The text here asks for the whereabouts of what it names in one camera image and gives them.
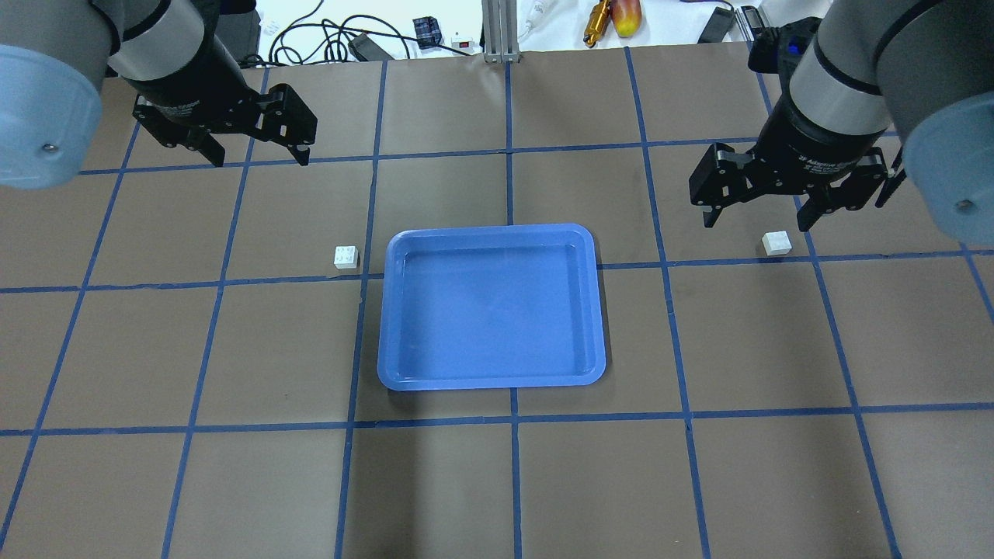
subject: blue tray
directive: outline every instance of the blue tray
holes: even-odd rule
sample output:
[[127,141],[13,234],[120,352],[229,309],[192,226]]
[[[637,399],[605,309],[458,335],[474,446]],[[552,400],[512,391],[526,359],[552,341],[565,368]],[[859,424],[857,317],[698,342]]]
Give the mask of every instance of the blue tray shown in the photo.
[[405,231],[387,247],[393,390],[589,384],[604,372],[593,237],[576,224]]

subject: black cable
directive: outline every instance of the black cable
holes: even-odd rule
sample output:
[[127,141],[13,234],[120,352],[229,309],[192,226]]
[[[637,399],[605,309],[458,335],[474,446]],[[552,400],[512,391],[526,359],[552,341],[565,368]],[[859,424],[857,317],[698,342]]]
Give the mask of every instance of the black cable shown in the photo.
[[384,20],[382,20],[382,19],[380,19],[380,18],[378,18],[376,16],[369,16],[369,15],[366,15],[366,14],[356,14],[354,16],[349,16],[349,17],[345,18],[344,20],[342,20],[342,26],[339,29],[348,29],[349,22],[352,21],[352,20],[355,20],[355,19],[373,20],[373,21],[376,21],[376,22],[380,22],[383,25],[386,25],[387,27],[389,27],[390,30],[394,32],[395,36],[398,39],[401,40],[401,44],[404,45],[404,54],[407,55],[408,60],[411,59],[411,50],[408,49],[408,42],[404,40],[404,35],[401,35],[400,30],[398,30],[393,25],[390,25],[386,21],[384,21]]
[[732,2],[729,2],[729,0],[680,0],[680,1],[684,2],[685,4],[700,4],[702,2],[721,2],[722,4],[728,6],[729,10],[731,10],[733,14],[736,13],[736,7],[732,4]]
[[[353,39],[353,38],[355,38],[357,36],[357,34],[359,34],[359,33],[365,33],[367,35],[376,35],[376,36],[380,36],[380,37],[391,37],[391,38],[394,38],[394,39],[400,39],[400,40],[402,40],[405,43],[405,50],[407,52],[410,52],[407,49],[407,41],[411,41],[413,43],[417,42],[417,39],[415,39],[414,37],[408,37],[408,36],[405,36],[405,35],[401,35],[400,33],[391,34],[391,33],[382,33],[382,32],[379,32],[379,31],[370,31],[368,29],[359,29],[359,28],[354,28],[354,27],[346,27],[345,25],[338,25],[335,22],[332,22],[331,20],[327,20],[327,19],[322,20],[321,23],[298,23],[298,24],[294,24],[293,26],[287,27],[286,29],[284,29],[283,31],[281,31],[279,33],[279,35],[277,36],[276,40],[281,40],[287,33],[291,32],[293,30],[303,29],[305,27],[320,27],[320,28],[324,29],[324,31],[325,31],[325,40],[322,41],[321,45],[319,45],[317,47],[317,50],[314,53],[312,53],[311,56],[313,56],[314,54],[316,54],[317,52],[319,52],[321,49],[326,49],[326,51],[325,51],[326,57],[325,57],[324,61],[317,61],[317,62],[311,62],[311,63],[308,63],[308,62],[302,62],[302,63],[301,62],[297,62],[296,64],[312,65],[312,64],[323,64],[325,62],[348,62],[347,61],[348,49],[345,47],[344,42],[341,40],[342,36],[344,36],[346,39]],[[336,33],[328,34],[328,32],[327,32],[328,28],[336,30]],[[337,56],[335,56],[335,57],[329,57],[329,56],[327,56],[327,53],[328,53],[327,49],[331,46],[331,44],[336,43],[336,42],[339,43],[341,45],[341,47],[335,46],[335,49],[345,49],[344,53],[342,53],[341,50],[338,51],[339,54],[343,54],[345,56],[343,56],[343,57],[337,57]],[[450,47],[446,47],[445,45],[436,45],[436,46],[438,48],[440,48],[440,49],[443,49],[445,51],[449,51],[449,52],[455,53],[457,55],[470,56],[469,53],[464,53],[464,52],[459,51],[457,49],[452,49]],[[275,56],[278,56],[279,52],[283,52],[283,51],[285,51],[287,53],[295,54],[298,61],[301,61],[301,60],[302,61],[306,61],[307,59],[310,58],[310,56],[308,56],[308,57],[302,57],[299,52],[297,52],[295,49],[292,49],[291,47],[280,47],[279,49],[276,49],[273,54]],[[275,63],[275,64],[279,63],[279,60],[274,60],[272,56],[270,56],[269,60],[272,63]]]
[[275,59],[273,58],[273,51],[275,51],[275,49],[276,49],[276,42],[278,41],[278,42],[279,42],[279,46],[280,46],[280,47],[282,47],[282,46],[283,46],[283,37],[285,37],[285,36],[286,36],[286,34],[287,34],[287,33],[288,33],[288,32],[289,32],[289,31],[290,31],[291,29],[293,29],[293,27],[294,27],[295,25],[297,25],[298,23],[300,23],[300,22],[304,21],[305,19],[307,19],[307,18],[309,18],[309,17],[313,16],[314,14],[316,14],[316,13],[317,13],[317,11],[318,11],[318,10],[320,10],[320,9],[321,9],[321,6],[323,6],[323,5],[324,5],[324,0],[318,0],[318,2],[317,2],[317,6],[314,6],[314,9],[313,9],[313,10],[311,10],[311,11],[310,11],[310,12],[309,12],[309,13],[308,13],[307,15],[305,15],[305,16],[301,16],[301,17],[299,17],[299,18],[297,18],[297,19],[293,20],[293,23],[291,23],[290,25],[286,26],[286,29],[284,29],[284,30],[280,31],[280,32],[279,32],[279,33],[278,33],[278,34],[277,34],[277,35],[276,35],[276,36],[275,36],[275,37],[274,37],[274,38],[272,39],[272,44],[271,44],[271,45],[269,45],[269,60],[270,60],[271,62],[276,62],[276,60],[275,60]]

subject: white lego brick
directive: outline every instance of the white lego brick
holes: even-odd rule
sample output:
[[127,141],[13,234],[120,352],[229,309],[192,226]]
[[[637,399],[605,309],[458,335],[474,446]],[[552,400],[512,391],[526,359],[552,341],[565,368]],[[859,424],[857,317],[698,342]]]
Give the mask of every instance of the white lego brick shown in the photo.
[[768,257],[779,257],[790,252],[790,238],[786,231],[771,231],[762,236],[762,247]]
[[335,247],[335,268],[354,270],[359,267],[359,250],[355,247]]

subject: grid square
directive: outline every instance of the grid square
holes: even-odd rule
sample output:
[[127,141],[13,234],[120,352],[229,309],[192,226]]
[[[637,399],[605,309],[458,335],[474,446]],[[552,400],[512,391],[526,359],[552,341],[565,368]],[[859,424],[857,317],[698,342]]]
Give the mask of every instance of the grid square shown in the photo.
[[515,155],[514,221],[579,223],[601,264],[659,262],[638,148]]
[[[270,88],[290,84],[317,116],[311,159],[373,154],[380,70],[379,64],[329,64],[307,72],[297,68],[269,71]],[[256,142],[251,158],[292,159],[285,147],[272,142]]]
[[964,259],[821,267],[860,404],[994,400],[994,323]]
[[82,283],[116,179],[78,176],[61,188],[0,188],[0,287]]
[[520,389],[522,415],[680,410],[660,271],[604,271],[600,285],[607,370],[591,386]]
[[848,406],[811,266],[670,271],[696,410]]
[[381,161],[370,272],[383,271],[387,243],[401,231],[505,225],[506,175],[504,155]]
[[852,416],[694,422],[712,556],[890,557]]
[[198,423],[348,419],[357,281],[231,285]]
[[90,283],[216,281],[240,169],[124,176]]
[[684,424],[523,424],[527,557],[701,557]]
[[610,98],[590,94],[594,76],[598,83],[628,84],[624,51],[528,53],[511,65],[515,147],[639,141],[629,88]]
[[390,63],[380,152],[503,148],[505,112],[502,64],[486,64],[483,57]]
[[45,427],[186,425],[216,294],[87,293]]
[[[749,144],[732,144],[737,152]],[[797,231],[797,210],[787,196],[763,196],[731,206],[713,229],[705,229],[700,208],[690,203],[688,179],[708,150],[707,145],[671,145],[649,150],[659,227],[670,261],[750,259],[766,257],[762,236],[786,231],[789,256],[807,256],[804,235]]]
[[21,474],[24,454],[30,437],[0,437],[0,508],[7,513],[7,503]]
[[6,559],[158,557],[182,435],[41,437]]
[[335,247],[366,245],[368,161],[253,167],[229,278],[338,276]]
[[135,119],[131,116],[138,93],[122,78],[108,78],[100,89],[103,114],[100,124],[89,144],[83,169],[118,169],[124,161],[127,144],[134,132]]
[[[246,83],[250,88],[258,91],[262,87],[262,70],[243,70],[242,74],[245,76]],[[130,116],[130,104],[127,108],[120,108]],[[244,134],[214,134],[214,139],[218,140],[218,143],[224,146],[226,163],[241,163],[246,160],[246,152],[249,149],[248,136]],[[182,145],[173,148],[163,147],[144,128],[138,131],[138,137],[134,140],[134,148],[131,150],[131,158],[127,162],[127,166],[130,169],[138,167],[174,167],[177,165],[210,164],[211,162],[205,159],[203,155],[196,151],[189,151]]]
[[344,431],[197,434],[169,557],[331,557],[344,444]]
[[76,299],[76,293],[0,295],[0,429],[34,429]]
[[[882,137],[877,145],[884,150],[890,166],[901,148],[894,136]],[[959,244],[946,237],[932,222],[921,194],[906,180],[881,209],[872,202],[858,212],[837,212],[825,216],[811,228],[811,238],[819,255],[891,255],[958,251]]]
[[987,296],[994,296],[994,257],[973,257],[973,264],[980,272]]
[[356,420],[413,420],[453,417],[507,416],[511,413],[507,390],[427,390],[395,392],[380,382],[380,317],[383,282],[371,280],[366,292],[363,347],[359,365]]
[[639,48],[631,59],[649,140],[753,137],[766,122],[745,43]]
[[342,556],[513,557],[510,431],[357,431]]
[[864,421],[905,557],[994,557],[994,413]]

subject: blue tape line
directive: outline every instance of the blue tape line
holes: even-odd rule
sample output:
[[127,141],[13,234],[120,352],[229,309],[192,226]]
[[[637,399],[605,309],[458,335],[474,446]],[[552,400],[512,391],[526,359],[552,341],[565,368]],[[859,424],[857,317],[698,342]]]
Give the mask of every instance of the blue tape line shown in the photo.
[[670,268],[685,268],[692,266],[746,266],[753,264],[790,264],[794,262],[811,262],[809,257],[763,257],[754,259],[712,259],[673,261],[666,264]]
[[773,112],[773,104],[769,101],[769,92],[766,90],[766,82],[762,79],[762,74],[755,73],[755,80],[759,83],[759,93],[762,95],[762,104],[766,106],[766,114]]
[[465,151],[432,151],[428,153],[395,153],[374,155],[373,157],[381,161],[396,159],[429,159],[434,157],[472,157],[474,155],[500,155],[503,149],[471,149]]
[[977,284],[977,290],[980,291],[980,298],[983,299],[984,306],[987,308],[987,316],[990,317],[991,322],[994,322],[994,305],[991,304],[991,297],[987,292],[987,288],[984,286],[984,279],[980,276],[980,270],[977,269],[977,264],[973,262],[973,255],[970,254],[970,250],[966,245],[960,243],[959,246],[962,249],[962,253],[960,254],[966,259],[966,265],[970,267],[973,281]]
[[247,425],[198,425],[195,433],[268,433],[272,431],[335,431],[347,429],[348,422],[261,423]]
[[963,256],[958,251],[936,251],[934,253],[894,253],[892,255],[818,255],[819,262],[858,262],[870,260],[943,259]]
[[512,129],[511,111],[511,65],[504,65],[504,121],[507,124],[507,137],[505,138],[505,158],[504,176],[507,179],[507,224],[514,225],[514,164],[512,158],[512,146],[514,133]]
[[660,268],[658,262],[629,262],[619,264],[598,264],[598,270],[642,270],[647,268]]
[[[514,164],[512,153],[514,146],[513,110],[511,101],[513,90],[511,86],[510,63],[504,64],[504,121],[507,124],[507,137],[505,138],[505,149],[507,149],[505,176],[507,178],[507,224],[514,225]],[[522,536],[521,536],[521,446],[518,443],[518,389],[512,388],[510,391],[511,406],[511,491],[514,508],[514,557],[521,559]]]
[[184,283],[136,283],[134,285],[91,285],[87,291],[129,291],[133,289],[196,289],[217,287],[219,281],[188,281]]
[[7,541],[7,532],[10,530],[10,523],[14,519],[14,510],[17,508],[17,501],[21,497],[21,490],[24,488],[24,479],[28,475],[28,468],[31,466],[31,458],[35,453],[35,445],[41,434],[42,425],[45,423],[45,416],[48,414],[49,406],[52,404],[52,395],[56,390],[56,383],[59,382],[59,375],[62,372],[63,363],[66,360],[66,352],[69,350],[70,340],[73,338],[73,331],[76,329],[76,321],[80,317],[80,309],[83,307],[83,298],[86,296],[86,286],[93,275],[93,268],[96,267],[96,257],[100,253],[100,246],[103,244],[103,236],[107,232],[107,225],[110,223],[110,214],[114,209],[114,202],[117,200],[117,193],[120,192],[121,182],[124,180],[123,169],[127,167],[127,162],[131,158],[131,151],[134,149],[135,139],[138,137],[138,123],[134,123],[131,130],[131,138],[128,140],[127,149],[124,150],[124,160],[117,172],[117,179],[114,181],[114,188],[110,192],[110,199],[107,201],[107,209],[103,213],[103,221],[100,222],[100,230],[96,234],[96,242],[93,243],[93,251],[89,255],[89,262],[86,264],[86,272],[83,274],[83,283],[79,294],[76,297],[76,305],[73,307],[73,314],[70,316],[69,325],[66,328],[66,335],[63,337],[62,347],[59,349],[59,357],[56,359],[49,386],[45,390],[45,397],[42,399],[42,407],[38,412],[38,419],[35,421],[34,430],[31,433],[31,440],[21,463],[21,470],[17,475],[17,482],[14,484],[14,491],[11,494],[10,502],[7,505],[7,513],[4,515],[3,525],[0,526],[0,550],[3,550]]
[[46,287],[0,287],[0,294],[13,293],[75,293],[80,288],[75,285],[50,285]]
[[[861,406],[863,414],[915,414],[930,412],[975,412],[994,410],[994,402],[949,402],[943,404],[886,404]],[[693,412],[694,419],[788,418],[810,416],[850,415],[849,406],[829,408],[765,408],[753,410],[701,410]],[[339,431],[346,429],[414,429],[460,425],[514,425],[530,423],[594,423],[615,421],[683,421],[683,412],[620,412],[606,414],[547,414],[532,416],[472,416],[418,420],[330,421],[306,423],[265,423],[231,425],[197,425],[194,433],[265,433],[281,431]],[[152,425],[133,427],[72,427],[42,429],[39,437],[82,435],[149,435],[185,433],[182,425]],[[0,437],[25,437],[31,429],[0,430]]]
[[638,142],[623,143],[591,143],[580,145],[542,145],[531,147],[516,147],[515,153],[546,153],[550,151],[593,151],[598,149],[624,149],[626,147],[640,147]]
[[518,423],[588,423],[603,421],[683,420],[683,412],[621,412],[612,414],[552,414],[518,416]]
[[327,281],[357,281],[362,275],[347,274],[343,276],[293,276],[287,278],[243,278],[228,279],[225,285],[262,285],[273,283],[323,283]]
[[961,402],[948,404],[892,404],[885,406],[862,406],[864,414],[901,414],[920,412],[976,412],[994,410],[994,402]]
[[[262,90],[269,82],[269,68],[262,73]],[[254,138],[248,140],[246,162],[251,161],[252,150],[255,147]],[[190,446],[193,443],[194,427],[197,425],[197,414],[200,412],[200,401],[204,394],[204,382],[207,379],[207,368],[211,360],[211,350],[214,347],[214,335],[218,328],[218,317],[221,314],[221,302],[225,297],[225,279],[228,275],[228,264],[232,258],[232,246],[235,244],[235,231],[239,225],[239,214],[242,211],[242,199],[245,196],[246,182],[249,180],[249,165],[242,166],[242,178],[239,180],[239,190],[235,197],[235,207],[232,210],[232,221],[228,226],[228,241],[225,243],[225,255],[221,261],[221,277],[218,282],[218,294],[214,299],[214,310],[207,329],[207,340],[204,342],[204,353],[201,358],[200,372],[197,375],[197,386],[194,389],[193,403],[190,406],[190,417],[187,421],[186,437],[183,439],[183,451],[180,453],[179,468],[176,473],[176,484],[173,486],[173,496],[169,503],[169,516],[166,519],[165,536],[162,538],[161,559],[169,557],[169,549],[173,542],[173,529],[176,526],[176,512],[179,509],[180,495],[183,491],[183,480],[186,477],[187,461],[190,458]]]
[[[794,196],[794,206],[800,210],[800,200]],[[849,394],[849,403],[852,406],[853,417],[856,420],[856,431],[860,437],[860,444],[863,447],[863,456],[867,462],[867,470],[870,474],[870,484],[873,486],[874,497],[877,499],[877,507],[880,510],[881,521],[884,523],[884,532],[887,535],[887,543],[891,548],[891,555],[895,559],[901,558],[901,550],[898,547],[898,539],[891,524],[891,514],[887,509],[887,502],[884,499],[884,490],[880,484],[880,477],[877,473],[877,464],[873,457],[873,449],[870,447],[870,438],[867,435],[866,425],[863,422],[863,414],[860,411],[859,399],[856,396],[856,388],[853,385],[853,377],[849,370],[849,362],[846,359],[846,350],[842,346],[842,336],[839,334],[839,326],[835,320],[835,311],[832,309],[832,301],[828,295],[828,287],[825,277],[821,271],[818,252],[815,250],[814,241],[810,233],[804,234],[807,243],[808,254],[811,255],[811,267],[814,269],[815,279],[818,281],[818,290],[821,293],[822,304],[825,306],[825,316],[828,318],[828,326],[832,332],[832,341],[835,343],[835,351],[839,358],[839,368],[842,370],[842,378],[846,383],[846,391]]]
[[736,138],[702,138],[702,139],[689,139],[689,140],[655,140],[646,142],[650,147],[659,147],[666,145],[711,145],[713,143],[753,143],[759,140],[755,136],[747,137],[736,137]]
[[694,419],[731,419],[731,418],[789,418],[806,416],[840,416],[853,413],[849,407],[834,408],[784,408],[762,410],[707,410],[694,412]]
[[44,437],[79,435],[161,435],[166,433],[186,433],[186,426],[161,425],[147,427],[67,427],[43,429]]
[[521,559],[524,551],[521,531],[521,445],[518,437],[518,389],[511,389],[511,490],[514,506],[514,557]]
[[[628,66],[628,79],[631,81],[631,92],[635,99],[635,114],[638,116],[638,133],[642,145],[642,161],[645,165],[645,180],[649,194],[649,209],[652,212],[652,226],[656,235],[656,248],[659,251],[659,262],[667,263],[666,247],[663,244],[663,232],[659,226],[659,209],[656,206],[656,187],[652,177],[652,162],[649,158],[649,142],[645,132],[645,117],[642,111],[642,99],[638,92],[638,79],[635,76],[635,65],[631,60],[631,50],[624,48],[625,63]],[[704,559],[711,559],[711,543],[708,539],[708,523],[704,513],[704,497],[701,494],[701,475],[697,466],[697,445],[694,442],[694,417],[691,412],[690,397],[687,393],[687,379],[684,375],[683,355],[680,351],[680,333],[677,329],[676,312],[673,308],[673,294],[670,285],[669,266],[660,268],[663,276],[663,292],[666,296],[666,313],[670,324],[670,336],[673,343],[673,356],[677,369],[677,382],[680,386],[680,408],[685,425],[687,440],[687,457],[690,462],[691,486],[694,491],[694,507],[697,510],[698,532],[701,538],[701,554]]]
[[[370,201],[366,215],[366,247],[363,252],[362,286],[360,287],[359,312],[356,317],[356,342],[352,354],[352,384],[349,387],[349,423],[356,421],[356,402],[359,397],[359,370],[362,361],[363,326],[366,320],[366,298],[369,291],[370,254],[373,250],[373,222],[376,218],[376,187],[380,177],[380,144],[383,136],[383,105],[387,94],[387,61],[380,68],[380,95],[376,107],[376,134],[373,139],[373,180],[370,182]],[[349,502],[349,477],[352,468],[352,442],[355,429],[345,432],[342,453],[342,485],[338,497],[338,526],[335,533],[335,559],[341,559],[345,544],[345,514]]]
[[[969,256],[994,256],[992,250],[967,251]],[[896,253],[891,255],[819,255],[819,262],[862,262],[862,261],[885,261],[885,260],[906,260],[906,259],[940,259],[940,258],[960,258],[964,255],[962,251],[936,251],[933,253]],[[692,266],[739,266],[753,264],[784,264],[795,262],[811,262],[810,257],[761,257],[748,259],[702,259],[688,261],[670,261],[666,264],[669,268],[683,268]],[[659,268],[658,262],[628,262],[628,263],[608,263],[597,265],[598,270],[634,270]],[[362,279],[361,274],[351,274],[343,276],[288,276],[273,278],[242,278],[225,279],[225,285],[255,285],[262,283],[311,283],[324,281],[358,281]],[[369,274],[370,280],[382,280],[383,274]],[[98,284],[89,285],[87,291],[115,291],[127,289],[190,289],[198,287],[217,287],[218,281],[189,281],[180,283],[139,283],[134,285],[113,285]],[[44,292],[76,292],[80,288],[76,285],[41,285],[25,287],[0,287],[0,294],[5,293],[44,293]]]

